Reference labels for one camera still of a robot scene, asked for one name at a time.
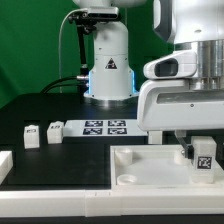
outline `small white block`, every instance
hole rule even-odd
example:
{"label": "small white block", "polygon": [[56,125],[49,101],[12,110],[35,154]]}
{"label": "small white block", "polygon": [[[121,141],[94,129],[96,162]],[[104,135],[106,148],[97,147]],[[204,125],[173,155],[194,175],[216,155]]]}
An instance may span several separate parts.
{"label": "small white block", "polygon": [[162,145],[163,144],[163,132],[162,131],[149,131],[148,132],[148,144]]}
{"label": "small white block", "polygon": [[30,125],[25,127],[24,146],[25,149],[40,147],[39,126]]}
{"label": "small white block", "polygon": [[194,136],[191,141],[194,147],[194,160],[189,167],[191,180],[194,183],[212,184],[214,182],[216,143],[212,137],[204,136]]}
{"label": "small white block", "polygon": [[60,144],[63,139],[63,128],[64,123],[57,121],[51,123],[47,130],[47,140],[48,144]]}
{"label": "small white block", "polygon": [[13,167],[12,152],[2,151],[0,152],[0,184],[6,178],[7,174]]}

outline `green backdrop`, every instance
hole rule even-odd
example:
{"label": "green backdrop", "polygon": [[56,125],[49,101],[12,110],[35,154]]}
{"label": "green backdrop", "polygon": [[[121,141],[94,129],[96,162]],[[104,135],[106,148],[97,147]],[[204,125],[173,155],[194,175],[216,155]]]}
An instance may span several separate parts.
{"label": "green backdrop", "polygon": [[[152,2],[121,11],[129,29],[129,61],[137,88],[144,81],[144,64],[171,50],[152,31]],[[0,0],[0,107],[20,94],[40,92],[58,79],[59,29],[75,8],[72,0]],[[91,68],[91,37],[86,37],[86,44]],[[63,32],[62,66],[63,77],[79,74],[77,34],[69,23]]]}

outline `warning sticker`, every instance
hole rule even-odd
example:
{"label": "warning sticker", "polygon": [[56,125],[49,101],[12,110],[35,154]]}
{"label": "warning sticker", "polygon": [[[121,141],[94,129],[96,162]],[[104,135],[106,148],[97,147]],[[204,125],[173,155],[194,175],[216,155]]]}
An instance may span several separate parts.
{"label": "warning sticker", "polygon": [[110,61],[107,63],[106,69],[117,69],[113,58],[111,58]]}

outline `cable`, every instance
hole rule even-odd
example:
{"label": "cable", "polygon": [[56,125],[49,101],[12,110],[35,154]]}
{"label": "cable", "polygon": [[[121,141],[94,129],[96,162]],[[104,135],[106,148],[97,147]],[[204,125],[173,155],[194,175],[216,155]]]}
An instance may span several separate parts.
{"label": "cable", "polygon": [[62,42],[62,33],[63,33],[64,24],[65,24],[66,20],[68,19],[68,17],[72,13],[85,12],[86,10],[87,10],[87,8],[84,8],[84,9],[76,9],[76,10],[73,10],[73,11],[69,12],[65,16],[65,18],[63,19],[63,21],[61,23],[60,32],[59,32],[59,41],[58,41],[59,79],[62,79],[61,42]]}
{"label": "cable", "polygon": [[50,84],[48,84],[45,88],[43,88],[40,93],[45,93],[46,90],[48,90],[49,88],[51,88],[52,86],[54,86],[58,83],[65,82],[65,81],[71,81],[71,80],[77,80],[77,77],[76,76],[70,76],[70,77],[55,80],[55,81],[51,82]]}
{"label": "cable", "polygon": [[46,89],[43,93],[48,93],[51,89],[54,88],[61,88],[61,87],[69,87],[69,86],[78,86],[78,84],[60,84],[60,85],[54,85]]}
{"label": "cable", "polygon": [[85,42],[84,42],[83,27],[82,26],[77,26],[77,33],[78,33],[78,40],[79,40],[79,55],[80,55],[80,62],[81,62],[80,73],[85,74],[84,71],[88,67],[87,67],[87,62],[86,62]]}

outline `black tabletop surface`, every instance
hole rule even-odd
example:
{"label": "black tabletop surface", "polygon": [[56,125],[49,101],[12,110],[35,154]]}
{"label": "black tabletop surface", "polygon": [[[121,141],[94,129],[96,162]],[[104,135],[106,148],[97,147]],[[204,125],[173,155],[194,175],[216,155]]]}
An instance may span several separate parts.
{"label": "black tabletop surface", "polygon": [[[26,94],[0,110],[0,151],[12,150],[14,168],[0,186],[5,190],[110,189],[110,145],[145,144],[145,138],[76,138],[47,144],[52,121],[136,119],[136,105],[103,109],[83,104],[77,94]],[[24,127],[40,127],[39,150],[24,149]],[[223,215],[7,218],[0,223],[223,223]]]}

